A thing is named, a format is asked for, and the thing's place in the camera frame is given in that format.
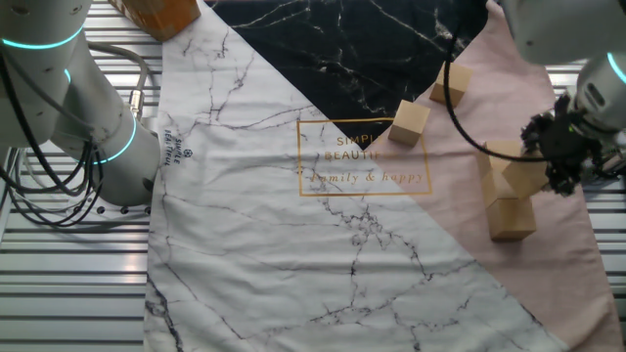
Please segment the metal grating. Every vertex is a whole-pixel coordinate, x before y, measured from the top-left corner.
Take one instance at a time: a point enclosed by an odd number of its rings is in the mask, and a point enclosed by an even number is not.
[[[160,43],[106,0],[94,1],[85,29],[89,40],[127,48],[147,60],[155,81],[149,81],[145,90],[144,116],[157,116]],[[128,99],[139,74],[136,65],[93,54],[122,98]],[[557,95],[575,83],[581,67],[581,63],[549,67]],[[74,161],[53,145],[45,145],[44,151],[56,170],[67,174],[73,168]],[[626,330],[626,189],[621,181],[590,186],[585,197],[617,298],[622,330]],[[62,195],[33,198],[44,207],[67,204]],[[92,229],[62,232],[33,226],[11,211],[10,205],[3,207],[0,351],[143,351],[149,217],[143,207],[122,215],[118,207],[99,205],[106,212],[98,215],[94,211],[87,217],[86,224]],[[102,225],[114,227],[97,228]]]

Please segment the pink fabric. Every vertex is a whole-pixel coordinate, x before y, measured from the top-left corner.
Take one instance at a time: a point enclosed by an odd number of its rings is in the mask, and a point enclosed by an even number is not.
[[[549,109],[555,95],[546,71],[517,53],[502,9],[491,1],[487,8],[487,25],[456,60],[473,69],[456,112],[478,141],[518,140],[520,127]],[[582,190],[570,198],[548,193],[533,197],[538,231],[523,242],[491,242],[474,149],[456,131],[445,107],[428,99],[431,89],[416,103],[431,108],[423,138],[433,192],[414,199],[572,350],[624,351]],[[421,158],[420,144],[402,147],[388,141],[387,133],[369,150]],[[397,160],[379,159],[378,164],[398,172]],[[405,173],[423,169],[415,162],[403,165]],[[423,187],[400,186],[406,192]]]

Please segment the cable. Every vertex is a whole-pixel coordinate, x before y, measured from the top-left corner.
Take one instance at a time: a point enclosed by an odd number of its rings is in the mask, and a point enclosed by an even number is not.
[[[39,98],[44,100],[46,103],[48,103],[52,108],[54,108],[56,111],[58,111],[63,116],[73,120],[76,123],[79,123],[79,124],[83,125],[87,129],[89,129],[89,131],[92,131],[94,129],[94,126],[92,126],[91,124],[83,121],[80,117],[76,116],[75,114],[73,114],[69,110],[67,110],[66,108],[64,108],[61,105],[59,105],[46,92],[44,92],[43,89],[39,88],[37,83],[35,83],[32,80],[32,78],[30,78],[28,73],[26,73],[26,71],[22,68],[22,66],[20,66],[20,64],[15,60],[15,58],[13,58],[13,56],[9,53],[9,51],[5,50],[5,48],[3,46],[0,46],[0,51],[2,51],[2,53],[0,53],[0,55],[3,55],[6,58],[6,61],[9,64],[11,64],[11,66],[13,66],[13,68],[18,73],[20,78],[23,79],[24,82],[26,82],[26,84],[28,85],[28,87],[30,87],[30,89],[32,89],[35,93],[37,93]]]
[[[5,62],[4,53],[1,53],[1,52],[0,52],[0,78],[2,78],[2,82],[4,84],[7,97],[9,98],[9,101],[11,102],[11,106],[13,107],[16,117],[18,118],[18,123],[20,124],[20,127],[22,128],[22,132],[24,136],[26,137],[26,139],[28,140],[30,147],[34,151],[35,155],[37,156],[37,159],[41,163],[41,166],[46,171],[46,174],[48,174],[48,176],[52,179],[52,181],[54,181],[57,189],[61,190],[66,195],[69,195],[69,196],[80,195],[80,192],[70,190],[67,187],[67,183],[71,181],[69,177],[65,181],[61,181],[59,176],[55,173],[55,171],[52,169],[52,167],[48,163],[48,160],[46,160],[45,155],[41,152],[41,149],[39,148],[39,145],[37,144],[37,141],[35,140],[35,137],[32,134],[32,130],[30,129],[30,126],[28,125],[28,121],[26,120],[26,117],[23,114],[22,106],[20,105],[20,102],[18,101],[18,95],[13,87],[13,82],[11,80],[11,77],[9,76],[9,71],[7,69],[7,65]],[[6,171],[1,168],[0,168],[0,177],[2,177],[11,187],[13,188],[20,187],[18,184],[16,184],[16,182],[11,180],[11,177],[6,173]]]
[[[12,151],[12,156],[10,157],[11,160],[15,160],[15,151]],[[101,159],[100,159],[100,152],[98,150],[95,150],[95,155],[96,155],[96,159],[98,160],[98,170],[100,173],[100,177],[101,177],[101,182],[99,183],[99,186],[96,187],[96,194],[94,195],[92,201],[90,202],[90,204],[88,205],[87,209],[85,210],[84,213],[82,213],[82,215],[80,215],[78,217],[78,219],[71,221],[70,223],[66,223],[67,221],[70,221],[73,217],[76,216],[76,214],[79,214],[82,210],[82,208],[85,205],[85,202],[88,200],[88,197],[85,196],[83,198],[83,200],[79,203],[79,205],[75,208],[75,210],[71,213],[70,216],[59,220],[59,221],[51,221],[47,218],[45,218],[43,215],[41,215],[41,211],[38,209],[35,209],[33,206],[31,206],[31,204],[29,202],[26,203],[26,206],[30,209],[30,211],[36,216],[38,217],[40,220],[36,220],[33,217],[29,216],[26,211],[24,209],[22,209],[20,207],[20,205],[18,204],[15,195],[13,194],[13,190],[9,190],[9,196],[11,197],[12,202],[14,203],[14,206],[16,208],[16,211],[21,214],[24,218],[26,218],[27,220],[31,221],[34,224],[37,225],[48,225],[48,226],[52,226],[52,227],[60,227],[60,228],[67,228],[67,227],[71,227],[74,226],[76,224],[78,224],[79,222],[81,222],[91,211],[91,209],[93,208],[93,206],[95,205],[96,201],[98,200],[98,197],[100,196],[100,191],[102,189],[102,179],[104,179],[104,173],[103,173],[103,167],[102,164],[100,163]],[[14,164],[14,170],[19,172],[19,163],[17,161],[13,162]],[[87,165],[89,165],[87,167],[88,170],[86,170],[85,172],[89,174],[88,178],[89,178],[89,185],[87,186],[87,193],[89,194],[91,192],[91,188],[94,184],[93,182],[93,165],[91,162],[91,157],[88,158],[88,163]],[[19,175],[17,176],[16,179],[17,183],[20,183],[19,180]]]
[[[23,164],[26,166],[26,169],[28,169],[28,174],[29,174],[29,176],[30,176],[30,177],[32,177],[32,179],[33,179],[33,180],[34,180],[34,181],[35,181],[35,182],[36,182],[39,186],[41,186],[41,187],[47,187],[47,186],[46,186],[46,185],[45,185],[45,184],[44,184],[44,183],[43,183],[43,182],[39,179],[39,177],[33,173],[33,171],[32,171],[32,165],[30,165],[30,162],[28,161],[28,157],[26,157],[26,156],[25,156],[25,152],[26,152],[26,150],[21,150],[21,151],[19,151],[19,153],[18,153],[18,158],[20,158],[21,160],[23,160]],[[98,184],[98,186],[102,185],[103,181],[104,181],[104,179],[101,179],[101,180],[100,180],[100,183]],[[86,196],[87,198],[89,198],[89,197],[91,197],[91,196],[92,196],[95,192],[96,192],[96,190],[91,190],[91,192],[90,192],[90,193],[87,193],[85,196]],[[27,202],[29,202],[29,203],[30,203],[30,205],[32,205],[32,206],[34,206],[34,207],[36,207],[36,208],[39,208],[39,209],[41,209],[41,210],[43,210],[43,211],[47,211],[47,212],[59,212],[59,211],[66,211],[66,210],[73,209],[73,208],[75,208],[75,207],[77,207],[77,206],[79,206],[79,205],[80,205],[80,201],[79,201],[79,202],[76,202],[76,203],[74,203],[74,204],[71,204],[71,205],[68,205],[68,206],[62,207],[62,208],[45,208],[45,207],[43,207],[43,206],[37,205],[36,203],[32,202],[32,200],[28,199],[28,198],[27,198],[27,197],[25,197],[25,196],[22,196],[22,195],[20,195],[20,194],[16,194],[16,196],[17,196],[18,198],[21,198],[23,201],[27,201]]]
[[[87,45],[89,46],[89,49],[91,50],[119,55],[119,56],[129,59],[130,61],[137,63],[137,65],[139,65],[140,72],[139,72],[139,80],[137,81],[137,86],[135,87],[135,89],[136,90],[144,89],[144,86],[146,85],[146,79],[148,78],[148,74],[150,72],[150,70],[148,69],[148,64],[146,64],[146,61],[144,60],[144,58],[139,56],[137,53],[131,52],[130,50],[118,48],[109,44],[95,43],[95,42],[89,41],[87,42]]]
[[[479,151],[481,151],[481,152],[483,152],[485,154],[488,154],[488,155],[491,155],[491,156],[495,156],[495,157],[498,157],[500,159],[509,160],[509,161],[544,162],[544,161],[561,160],[561,159],[564,159],[564,158],[567,158],[567,157],[571,157],[571,155],[557,155],[557,156],[551,156],[551,157],[519,157],[519,156],[500,154],[500,153],[490,151],[490,150],[480,146],[468,134],[468,132],[466,132],[466,130],[463,128],[463,126],[461,126],[461,123],[459,122],[459,118],[454,113],[454,107],[452,106],[452,100],[450,98],[450,65],[452,63],[452,53],[454,51],[455,45],[457,44],[457,40],[459,39],[459,34],[461,32],[461,27],[462,27],[462,22],[459,23],[459,25],[457,26],[456,30],[454,31],[454,33],[452,35],[452,39],[450,40],[450,44],[448,45],[448,50],[447,50],[447,53],[446,53],[445,67],[444,67],[444,72],[443,72],[443,93],[445,95],[446,108],[448,110],[448,113],[450,114],[450,119],[452,120],[452,123],[457,128],[457,131],[459,131],[461,136],[463,136],[463,138],[465,138],[465,140],[468,143],[470,143],[474,148],[478,149]]]

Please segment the black cable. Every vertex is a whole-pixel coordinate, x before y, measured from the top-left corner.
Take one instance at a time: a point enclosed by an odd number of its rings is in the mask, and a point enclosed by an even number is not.
[[[443,93],[445,95],[446,108],[448,110],[448,113],[450,114],[450,119],[452,120],[452,123],[457,128],[457,131],[459,131],[461,136],[463,136],[463,138],[465,138],[465,140],[468,143],[470,143],[474,148],[478,149],[479,151],[481,151],[481,152],[483,152],[485,154],[488,154],[488,155],[491,155],[491,156],[495,156],[495,157],[498,157],[500,159],[509,160],[509,161],[544,162],[544,161],[562,160],[564,158],[571,157],[571,155],[557,155],[557,156],[551,156],[551,157],[520,157],[520,156],[512,156],[512,155],[500,154],[500,153],[497,153],[497,152],[490,151],[490,150],[482,147],[481,145],[479,145],[468,134],[468,132],[466,132],[466,130],[463,128],[463,126],[461,126],[461,123],[459,122],[459,118],[454,113],[454,107],[452,106],[452,100],[451,100],[451,97],[450,97],[450,65],[452,63],[452,53],[454,52],[455,45],[457,43],[457,40],[459,39],[459,34],[461,32],[462,24],[463,24],[462,22],[459,23],[459,25],[457,26],[457,29],[454,31],[454,33],[452,35],[452,39],[450,40],[450,44],[448,46],[446,59],[445,59],[445,67],[444,67],[444,71],[443,71]]]
[[[58,190],[61,190],[65,194],[69,196],[73,196],[73,197],[80,195],[82,192],[81,190],[76,190],[76,191],[71,190],[67,187],[67,184],[61,181],[59,176],[54,172],[54,170],[48,163],[48,160],[46,160],[46,157],[44,156],[44,154],[41,152],[41,149],[39,148],[39,145],[37,144],[37,141],[34,135],[32,134],[32,130],[30,129],[30,126],[28,125],[28,121],[26,120],[26,117],[23,113],[22,106],[20,105],[20,102],[18,100],[18,95],[11,81],[11,77],[9,76],[9,70],[7,69],[4,55],[2,54],[1,51],[0,51],[0,78],[2,79],[2,82],[4,84],[4,88],[7,93],[7,97],[9,98],[9,101],[11,102],[11,106],[13,107],[13,110],[18,118],[18,123],[20,124],[20,127],[22,128],[22,132],[24,136],[26,137],[26,139],[28,140],[30,147],[34,151],[35,155],[37,156],[39,163],[46,171],[46,174],[48,174],[48,176],[54,181]],[[10,184],[12,187],[15,187],[16,184],[10,181],[11,177],[7,177],[7,176],[8,174],[6,174],[6,172],[0,172],[0,177],[2,177],[5,180],[5,182]]]
[[[85,147],[83,147],[83,151],[82,151],[82,155],[80,156],[80,160],[78,161],[78,164],[76,165],[76,167],[74,167],[74,169],[71,171],[71,173],[69,174],[69,176],[67,176],[67,178],[64,180],[64,184],[68,185],[69,182],[71,182],[71,180],[73,180],[76,175],[78,174],[78,171],[80,171],[82,169],[83,165],[87,164],[87,158],[89,157],[89,153],[91,151],[91,144],[87,143],[85,144]],[[19,190],[20,192],[24,193],[24,194],[29,194],[29,195],[40,195],[40,194],[48,194],[48,193],[53,193],[56,191],[59,191],[60,188],[57,186],[54,187],[47,187],[47,188],[28,188],[28,187],[24,187],[22,185],[19,185],[17,182],[15,182],[11,176],[9,175],[9,173],[4,170],[4,168],[2,168],[0,166],[0,177],[2,177],[2,179],[12,188]],[[83,177],[83,180],[81,182],[81,184],[74,188],[74,191],[77,192],[82,192],[85,187],[87,186],[87,177],[86,175]]]
[[[11,153],[12,153],[12,154],[11,154],[11,156],[10,156],[10,160],[12,160],[12,161],[13,161],[13,171],[16,173],[16,183],[17,183],[18,185],[20,185],[20,184],[21,184],[21,181],[20,181],[20,159],[19,159],[19,158],[15,158],[15,153],[16,153],[16,151],[15,151],[15,150],[11,151]],[[88,186],[87,186],[87,193],[89,193],[89,192],[90,192],[90,189],[91,189],[91,183],[89,183],[89,184],[88,184]],[[22,196],[22,197],[23,197],[23,194],[22,194],[20,191],[16,191],[16,192],[17,192],[20,196]],[[82,201],[82,202],[81,202],[81,203],[80,203],[80,204],[79,204],[79,205],[78,205],[78,206],[74,209],[74,211],[71,213],[71,215],[70,215],[70,216],[68,216],[68,217],[66,217],[66,218],[64,218],[64,219],[62,219],[62,220],[59,220],[59,221],[53,222],[53,221],[51,221],[51,220],[49,220],[49,219],[45,218],[43,215],[41,215],[41,212],[42,212],[42,211],[41,211],[40,209],[35,208],[34,206],[32,206],[32,204],[30,204],[28,201],[26,201],[26,202],[25,202],[25,204],[26,204],[26,206],[28,207],[28,209],[30,209],[30,211],[31,211],[33,214],[35,214],[35,216],[37,216],[37,217],[38,217],[41,221],[36,220],[36,219],[34,219],[34,218],[30,217],[29,215],[27,215],[27,214],[26,214],[25,210],[24,210],[24,209],[22,209],[22,208],[20,207],[20,205],[18,204],[18,201],[16,200],[15,195],[14,195],[14,190],[10,190],[9,195],[10,195],[10,197],[11,197],[11,201],[13,202],[13,204],[14,204],[14,206],[15,206],[16,210],[17,210],[17,211],[18,211],[18,212],[19,212],[19,213],[20,213],[20,214],[21,214],[24,218],[26,218],[27,220],[29,220],[30,222],[32,222],[32,223],[34,223],[34,224],[36,224],[36,225],[48,225],[48,226],[52,226],[52,227],[63,227],[63,224],[64,224],[66,221],[71,220],[71,219],[72,219],[72,218],[73,218],[73,217],[74,217],[74,216],[75,216],[75,215],[76,215],[76,214],[77,214],[77,213],[78,213],[78,212],[82,209],[82,207],[84,206],[84,202],[85,202],[85,200],[86,200],[86,198],[84,198],[84,199],[83,199],[83,201]]]
[[[101,163],[100,152],[99,152],[98,150],[95,150],[95,155],[96,155],[96,158],[97,158],[97,164],[98,164],[98,171],[99,171],[99,173],[100,173],[100,179],[102,180],[102,179],[103,179],[103,177],[104,177],[104,172],[103,172],[103,167],[102,167],[102,163]],[[95,205],[95,204],[96,204],[96,202],[98,201],[98,198],[100,197],[100,191],[102,190],[102,186],[103,186],[103,185],[102,185],[102,183],[100,183],[100,185],[98,185],[98,186],[97,186],[98,188],[96,189],[96,194],[94,195],[94,197],[93,197],[93,199],[91,200],[91,202],[90,202],[89,206],[88,206],[88,207],[87,207],[87,209],[86,209],[86,210],[82,213],[82,215],[81,215],[78,219],[76,219],[76,220],[74,220],[74,221],[71,221],[70,223],[66,223],[66,221],[71,220],[73,217],[75,217],[77,214],[79,214],[79,213],[82,211],[82,209],[83,209],[83,207],[84,207],[84,205],[85,205],[86,201],[88,200],[88,196],[89,196],[89,194],[91,193],[91,189],[93,188],[93,185],[94,185],[94,180],[93,180],[93,169],[94,169],[94,167],[93,167],[93,163],[92,163],[92,159],[91,159],[91,157],[89,157],[89,159],[88,159],[88,165],[89,165],[89,166],[87,167],[87,170],[85,170],[85,173],[89,175],[89,176],[88,176],[88,179],[89,179],[89,185],[87,186],[87,192],[86,192],[85,197],[83,198],[83,200],[82,200],[82,201],[80,202],[80,204],[79,204],[79,205],[78,205],[78,206],[74,209],[74,211],[71,213],[71,215],[70,215],[70,216],[68,216],[68,217],[66,217],[66,218],[64,218],[64,219],[62,219],[62,220],[59,220],[59,221],[54,221],[54,222],[53,222],[53,221],[50,221],[49,219],[45,218],[43,215],[41,215],[41,212],[42,212],[42,211],[41,211],[40,209],[37,209],[37,208],[33,207],[31,204],[29,204],[28,202],[26,202],[26,203],[25,203],[25,204],[26,204],[26,206],[27,206],[27,207],[30,209],[30,211],[32,211],[32,213],[33,213],[33,214],[35,214],[35,216],[37,216],[37,217],[38,217],[41,221],[36,220],[36,219],[32,218],[31,216],[29,216],[29,215],[26,213],[26,211],[25,211],[24,209],[22,209],[22,208],[19,206],[19,204],[18,204],[18,202],[17,202],[17,200],[16,200],[16,198],[15,198],[15,195],[13,194],[13,190],[10,190],[10,191],[9,191],[9,196],[11,197],[11,200],[12,200],[12,202],[14,203],[14,206],[15,206],[15,208],[16,208],[16,211],[17,211],[17,212],[18,212],[21,216],[23,216],[23,217],[24,217],[24,218],[26,218],[27,220],[29,220],[29,221],[31,221],[32,223],[37,224],[37,225],[47,225],[47,226],[56,227],[56,228],[67,228],[67,227],[71,227],[71,226],[74,226],[74,225],[76,225],[76,224],[80,223],[80,222],[81,222],[81,221],[82,221],[82,220],[83,220],[83,219],[84,219],[84,218],[85,218],[85,217],[89,214],[89,212],[91,211],[91,209],[94,207],[94,205]]]

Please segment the wooden cube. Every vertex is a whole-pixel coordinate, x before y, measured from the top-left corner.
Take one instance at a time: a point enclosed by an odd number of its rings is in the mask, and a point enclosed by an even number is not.
[[[445,94],[443,92],[443,71],[445,68],[445,63],[441,70],[439,71],[439,75],[437,76],[437,80],[434,82],[434,88],[430,93],[430,99],[437,103],[446,104]],[[463,95],[468,90],[468,86],[470,85],[472,70],[467,67],[463,67],[454,63],[450,64],[450,101],[453,107],[456,107]]]
[[[530,198],[497,199],[487,207],[487,220],[495,242],[521,241],[537,231]]]
[[[391,141],[413,147],[422,137],[430,109],[402,101],[387,137]]]
[[[481,186],[485,208],[498,199],[517,199],[517,194],[498,170],[491,169],[482,178]]]
[[[541,153],[525,155],[538,157]],[[539,193],[549,182],[546,162],[510,162],[502,171],[505,180],[519,198],[529,198]]]
[[[520,141],[488,141],[483,143],[482,146],[490,151],[505,155],[515,156],[519,155],[521,151]],[[510,161],[490,156],[480,151],[476,151],[476,162],[478,163],[478,174],[481,180],[490,170],[495,169],[502,172],[510,163]]]

